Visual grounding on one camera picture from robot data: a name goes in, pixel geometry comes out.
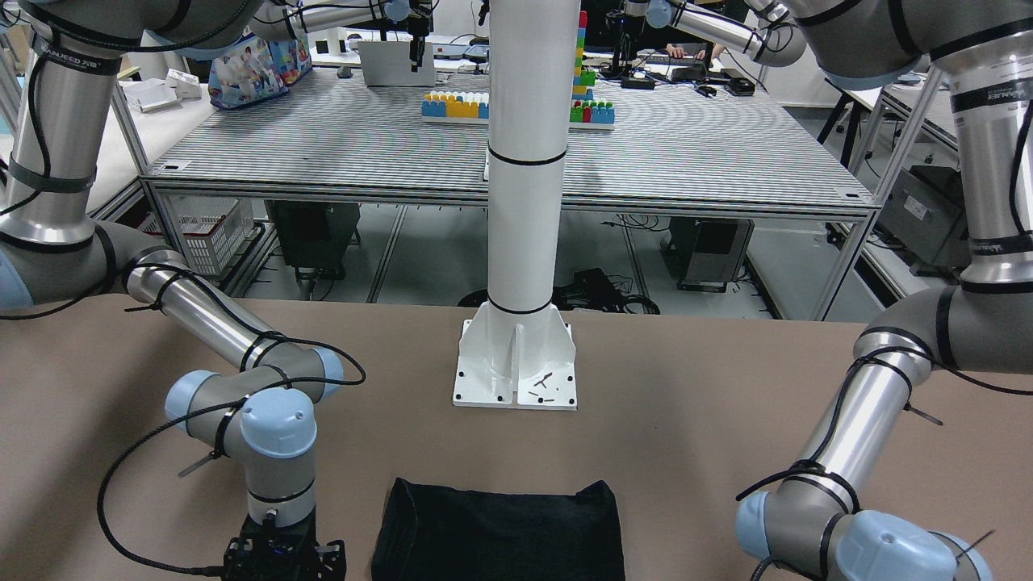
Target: white pole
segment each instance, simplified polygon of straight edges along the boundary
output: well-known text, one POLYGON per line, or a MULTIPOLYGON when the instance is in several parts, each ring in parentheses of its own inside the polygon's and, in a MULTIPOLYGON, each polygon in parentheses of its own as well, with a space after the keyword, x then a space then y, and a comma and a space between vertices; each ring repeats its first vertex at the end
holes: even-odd
POLYGON ((490 302, 460 342, 457 405, 576 408, 574 346, 551 299, 578 13, 576 0, 492 4, 490 302))

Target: black folded cloth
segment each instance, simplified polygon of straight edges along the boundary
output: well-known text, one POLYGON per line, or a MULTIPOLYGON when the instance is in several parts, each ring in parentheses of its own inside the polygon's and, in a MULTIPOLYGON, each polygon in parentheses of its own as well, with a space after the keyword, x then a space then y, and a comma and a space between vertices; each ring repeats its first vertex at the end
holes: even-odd
POLYGON ((602 481, 562 496, 396 479, 372 570, 373 581, 623 581, 617 501, 602 481))

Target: plastic crate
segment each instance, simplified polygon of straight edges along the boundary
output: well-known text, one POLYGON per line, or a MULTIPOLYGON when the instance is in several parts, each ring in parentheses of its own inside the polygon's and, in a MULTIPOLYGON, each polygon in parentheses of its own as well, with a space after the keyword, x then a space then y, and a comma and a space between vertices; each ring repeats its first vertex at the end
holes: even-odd
MULTIPOLYGON (((236 197, 180 195, 170 200, 187 245, 187 266, 197 274, 218 276, 254 227, 248 201, 236 197)), ((158 217, 148 214, 139 230, 161 236, 158 217)))

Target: computer tower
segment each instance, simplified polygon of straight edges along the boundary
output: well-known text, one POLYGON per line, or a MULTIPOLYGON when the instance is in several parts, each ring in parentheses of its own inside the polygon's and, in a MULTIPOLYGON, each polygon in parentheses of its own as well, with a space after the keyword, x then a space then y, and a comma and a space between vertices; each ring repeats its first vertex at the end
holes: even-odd
POLYGON ((344 277, 344 252, 357 238, 357 204, 269 201, 265 208, 287 266, 319 269, 323 278, 344 277))
POLYGON ((914 165, 901 172, 879 215, 879 225, 933 269, 965 268, 972 262, 961 173, 953 167, 914 165))
POLYGON ((680 290, 724 293, 739 277, 753 222, 729 218, 670 219, 663 253, 680 290))

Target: light blue joint cap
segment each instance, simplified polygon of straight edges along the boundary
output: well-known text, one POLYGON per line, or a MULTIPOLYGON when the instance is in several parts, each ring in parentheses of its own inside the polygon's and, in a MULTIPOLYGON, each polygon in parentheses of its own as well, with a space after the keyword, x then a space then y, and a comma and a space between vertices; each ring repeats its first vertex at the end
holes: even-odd
POLYGON ((763 560, 771 556, 768 547, 768 529, 764 526, 764 503, 769 492, 754 492, 739 503, 735 513, 735 537, 739 546, 750 556, 763 560))
MULTIPOLYGON (((946 532, 940 532, 939 530, 934 530, 933 532, 941 534, 950 539, 958 544, 959 547, 968 547, 969 544, 965 541, 954 537, 953 534, 948 534, 946 532)), ((994 574, 990 571, 990 565, 987 564, 987 559, 982 558, 979 551, 975 549, 970 549, 965 555, 972 561, 972 567, 975 568, 976 575, 979 576, 979 581, 994 581, 994 574)))
MULTIPOLYGON (((173 42, 171 40, 165 38, 164 36, 158 34, 157 32, 155 32, 153 30, 148 30, 147 33, 151 36, 151 38, 154 38, 155 40, 157 40, 158 44, 161 44, 162 47, 167 47, 169 44, 175 44, 175 42, 173 42)), ((226 53, 226 51, 232 49, 233 45, 236 45, 236 44, 237 44, 237 40, 233 40, 232 43, 227 44, 227 45, 225 45, 225 47, 223 47, 221 49, 193 49, 193 48, 188 48, 188 49, 180 49, 180 50, 174 51, 174 52, 177 55, 180 55, 182 57, 186 57, 188 59, 193 59, 195 61, 211 61, 211 60, 215 60, 215 59, 221 57, 222 55, 224 55, 226 53)))
POLYGON ((867 91, 869 89, 879 89, 881 87, 889 85, 890 83, 894 83, 895 81, 897 81, 897 78, 899 78, 901 74, 904 74, 905 72, 911 72, 914 69, 914 67, 918 65, 919 60, 920 59, 915 59, 914 62, 912 62, 911 64, 905 66, 900 70, 895 70, 893 72, 888 72, 880 77, 871 77, 868 79, 851 79, 849 77, 839 77, 838 74, 833 74, 827 70, 825 70, 824 73, 825 75, 828 77, 828 80, 833 82, 833 85, 836 85, 840 89, 844 89, 846 91, 867 91))
POLYGON ((296 458, 316 441, 316 416, 309 396, 273 388, 248 399, 241 420, 244 441, 270 458, 296 458))
MULTIPOLYGON (((316 355, 323 362, 323 377, 338 381, 344 380, 344 367, 341 365, 341 360, 337 357, 337 354, 325 347, 315 347, 312 350, 316 351, 316 355)), ((341 389, 341 386, 323 384, 323 395, 319 397, 319 401, 334 395, 339 389, 341 389)))
MULTIPOLYGON (((173 389, 168 390, 168 395, 165 396, 165 418, 171 422, 177 418, 181 418, 189 414, 190 403, 193 402, 193 396, 197 394, 197 390, 200 389, 200 385, 207 381, 210 377, 216 375, 218 375, 218 373, 197 370, 191 371, 180 377, 180 379, 173 385, 173 389)), ((187 430, 186 422, 180 422, 176 427, 188 434, 190 433, 187 430)))
POLYGON ((32 295, 14 270, 7 254, 0 250, 0 310, 24 309, 32 306, 32 295))
POLYGON ((952 581, 954 555, 931 532, 900 517, 863 511, 836 548, 849 581, 952 581))
POLYGON ((670 24, 670 4, 667 0, 650 0, 646 9, 646 22, 653 28, 663 28, 670 24))
POLYGON ((409 18, 409 0, 390 0, 383 5, 384 16, 395 22, 409 18))

